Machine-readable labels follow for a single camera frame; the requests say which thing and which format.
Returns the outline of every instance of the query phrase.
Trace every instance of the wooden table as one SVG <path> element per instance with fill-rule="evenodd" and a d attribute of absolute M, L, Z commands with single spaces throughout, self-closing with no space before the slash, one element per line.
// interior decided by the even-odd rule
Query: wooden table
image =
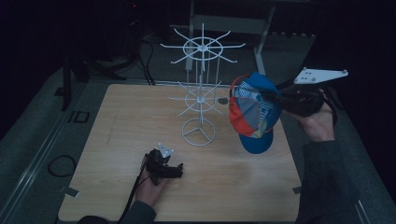
<path fill-rule="evenodd" d="M 118 220 L 145 153 L 158 143 L 175 150 L 168 164 L 184 163 L 181 178 L 172 179 L 156 204 L 156 221 L 294 221 L 301 186 L 279 121 L 275 139 L 264 153 L 246 152 L 228 119 L 228 105 L 204 113 L 216 137 L 194 147 L 181 136 L 183 124 L 198 113 L 186 110 L 180 86 L 110 85 L 65 197 L 62 221 L 91 215 Z M 218 88 L 217 96 L 227 96 Z"/>

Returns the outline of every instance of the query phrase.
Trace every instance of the black cord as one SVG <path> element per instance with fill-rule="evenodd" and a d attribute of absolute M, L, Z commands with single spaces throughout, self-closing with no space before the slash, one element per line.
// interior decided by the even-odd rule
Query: black cord
<path fill-rule="evenodd" d="M 52 171 L 52 165 L 53 165 L 53 163 L 55 163 L 57 160 L 62 159 L 62 158 L 67 158 L 67 159 L 69 159 L 71 162 L 73 162 L 73 172 L 71 172 L 70 174 L 59 175 L 59 174 L 55 174 L 55 172 Z M 73 159 L 73 157 L 68 156 L 68 155 L 61 155 L 61 156 L 58 156 L 57 158 L 53 159 L 53 160 L 49 163 L 49 165 L 48 165 L 48 167 L 47 167 L 47 170 L 48 170 L 48 172 L 49 172 L 51 175 L 53 175 L 53 176 L 56 176 L 56 177 L 68 177 L 68 176 L 72 176 L 72 175 L 74 174 L 74 172 L 76 171 L 76 168 L 77 168 L 77 163 L 76 163 L 76 161 Z"/>
<path fill-rule="evenodd" d="M 326 95 L 329 96 L 329 100 L 332 100 L 332 102 L 335 104 L 335 106 L 339 109 L 339 110 L 345 110 L 344 107 L 339 103 L 338 99 L 336 99 L 334 97 L 334 95 L 332 94 L 332 92 L 330 91 L 329 87 L 326 87 Z"/>
<path fill-rule="evenodd" d="M 141 184 L 143 184 L 143 182 L 145 182 L 147 179 L 151 178 L 152 176 L 153 176 L 153 174 L 152 174 L 152 175 L 149 175 L 149 176 L 146 177 L 144 180 L 142 180 L 142 182 L 140 182 L 137 186 L 139 187 Z"/>
<path fill-rule="evenodd" d="M 151 57 L 152 57 L 152 55 L 153 55 L 153 53 L 154 53 L 154 47 L 152 47 L 152 45 L 151 45 L 148 41 L 146 41 L 146 40 L 142 40 L 142 42 L 143 42 L 144 44 L 149 45 L 150 48 L 151 48 L 151 53 L 150 53 L 150 55 L 148 56 L 148 61 L 147 61 L 146 64 L 143 62 L 142 57 L 140 57 L 140 55 L 139 55 L 140 62 L 142 63 L 142 66 L 143 66 L 142 70 L 143 70 L 143 73 L 144 73 L 144 75 L 145 75 L 145 77 L 146 77 L 146 81 L 148 82 L 148 84 L 149 84 L 150 86 L 155 86 L 154 78 L 152 78 L 152 76 L 151 76 L 151 74 L 150 74 L 150 72 L 149 72 L 149 62 L 151 61 Z"/>
<path fill-rule="evenodd" d="M 141 183 L 143 183 L 143 181 L 147 180 L 149 177 L 147 177 L 146 179 L 144 179 L 141 183 L 139 183 L 140 180 L 140 176 L 142 175 L 143 171 L 145 170 L 146 167 L 146 162 L 143 163 L 143 165 L 140 167 L 140 173 L 136 178 L 136 181 L 134 182 L 134 187 L 132 188 L 131 194 L 129 195 L 129 199 L 128 202 L 125 206 L 124 211 L 122 212 L 122 215 L 119 219 L 119 221 L 117 222 L 117 224 L 121 224 L 122 220 L 124 219 L 124 217 L 126 216 L 129 208 L 131 207 L 131 203 L 132 203 L 132 199 L 134 198 L 134 194 L 136 193 L 136 189 L 140 186 Z"/>

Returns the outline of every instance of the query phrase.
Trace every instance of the cap visor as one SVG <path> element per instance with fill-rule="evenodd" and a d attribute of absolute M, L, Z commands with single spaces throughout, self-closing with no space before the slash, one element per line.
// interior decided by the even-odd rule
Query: cap visor
<path fill-rule="evenodd" d="M 241 139 L 242 146 L 244 146 L 247 152 L 260 154 L 272 145 L 274 131 L 263 134 L 261 138 L 246 137 L 242 134 L 239 134 L 239 138 Z"/>

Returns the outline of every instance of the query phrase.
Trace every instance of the wire spinner rack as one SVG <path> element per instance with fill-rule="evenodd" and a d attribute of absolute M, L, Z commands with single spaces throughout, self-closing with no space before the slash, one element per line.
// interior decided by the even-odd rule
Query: wire spinner rack
<path fill-rule="evenodd" d="M 190 71 L 186 69 L 187 83 L 178 84 L 186 90 L 186 95 L 180 97 L 168 97 L 172 100 L 184 101 L 187 108 L 182 111 L 179 116 L 182 116 L 189 110 L 198 113 L 198 117 L 187 120 L 182 129 L 181 135 L 186 142 L 193 146 L 201 147 L 210 144 L 216 137 L 215 125 L 204 118 L 204 113 L 209 110 L 215 110 L 222 114 L 221 111 L 216 109 L 216 101 L 219 99 L 216 95 L 216 88 L 220 85 L 219 81 L 219 62 L 220 59 L 229 63 L 237 63 L 237 61 L 230 60 L 223 57 L 221 54 L 224 49 L 242 48 L 245 44 L 237 46 L 222 46 L 219 42 L 223 37 L 227 36 L 231 31 L 217 38 L 205 36 L 205 26 L 202 24 L 202 35 L 188 38 L 181 34 L 177 29 L 175 32 L 186 39 L 187 41 L 183 46 L 161 46 L 169 49 L 182 49 L 185 54 L 184 57 L 171 63 L 180 63 L 184 60 L 193 60 L 195 62 L 195 82 L 190 83 Z M 215 84 L 210 83 L 210 62 L 217 59 Z"/>

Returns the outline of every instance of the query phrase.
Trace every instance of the person's hand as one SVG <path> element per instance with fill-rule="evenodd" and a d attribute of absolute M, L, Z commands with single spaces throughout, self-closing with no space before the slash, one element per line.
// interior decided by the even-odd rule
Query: person's hand
<path fill-rule="evenodd" d="M 334 140 L 332 110 L 326 103 L 323 104 L 322 108 L 317 114 L 313 114 L 306 118 L 292 114 L 288 111 L 284 112 L 285 114 L 288 114 L 299 121 L 305 134 L 308 135 L 312 142 Z"/>
<path fill-rule="evenodd" d="M 168 182 L 168 178 L 161 179 L 160 184 L 155 186 L 149 178 L 149 172 L 145 167 L 142 175 L 140 176 L 139 186 L 136 189 L 136 200 L 146 203 L 151 207 L 154 206 L 154 204 L 160 199 L 160 196 Z"/>

